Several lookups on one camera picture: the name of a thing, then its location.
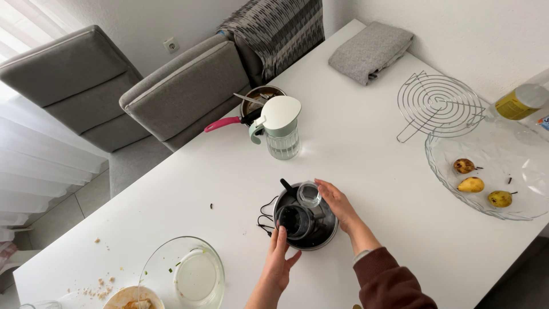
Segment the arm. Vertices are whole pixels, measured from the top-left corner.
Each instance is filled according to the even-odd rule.
[[[382,247],[372,231],[360,219],[349,200],[334,185],[315,179],[318,191],[349,235],[352,250],[363,255],[354,265],[359,298],[368,309],[436,309],[435,302],[421,293],[416,277]]]
[[[301,251],[298,251],[285,259],[289,247],[286,237],[285,227],[273,230],[263,272],[244,309],[276,309],[280,295],[290,283],[290,268],[301,257]]]

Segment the brown sleeve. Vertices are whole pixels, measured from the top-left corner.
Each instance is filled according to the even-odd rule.
[[[368,253],[353,268],[364,309],[436,309],[412,272],[400,267],[385,247]]]

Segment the sheer curtain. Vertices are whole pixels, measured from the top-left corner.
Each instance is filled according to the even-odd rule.
[[[79,28],[57,0],[0,0],[0,62]],[[0,82],[0,241],[13,239],[6,227],[90,181],[107,157]]]

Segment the white table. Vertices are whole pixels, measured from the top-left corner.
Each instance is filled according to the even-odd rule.
[[[255,226],[259,207],[283,190],[280,178],[293,183],[317,177],[347,194],[440,308],[473,308],[549,216],[514,222],[477,212],[430,170],[424,134],[397,142],[406,125],[396,104],[400,86],[412,73],[436,71],[406,54],[367,87],[337,73],[328,66],[329,56],[364,27],[352,21],[271,82],[302,103],[297,157],[272,158],[265,143],[254,145],[242,125],[199,135],[19,268],[21,302],[97,286],[107,272],[116,277],[116,287],[135,285],[159,245],[194,235],[212,244],[225,266],[222,308],[241,308],[268,245],[266,233]],[[324,248],[304,252],[279,307],[359,304],[351,259],[341,230]]]

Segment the power cord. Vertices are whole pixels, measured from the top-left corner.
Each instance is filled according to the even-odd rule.
[[[265,208],[265,207],[269,206],[270,204],[272,204],[272,202],[273,202],[277,197],[278,197],[278,195],[275,196],[269,203],[267,203],[267,204],[261,206],[261,208],[259,208],[259,212],[261,213],[261,215],[257,218],[257,226],[260,227],[260,228],[262,228],[265,232],[267,232],[267,235],[269,235],[269,237],[271,237],[272,232],[269,231],[269,230],[267,230],[266,228],[274,229],[274,227],[271,227],[271,226],[269,226],[269,225],[265,225],[265,224],[259,223],[259,219],[260,219],[261,217],[265,217],[265,218],[269,219],[271,222],[274,223],[274,220],[272,219],[272,215],[264,213],[264,212],[263,212],[263,208]]]

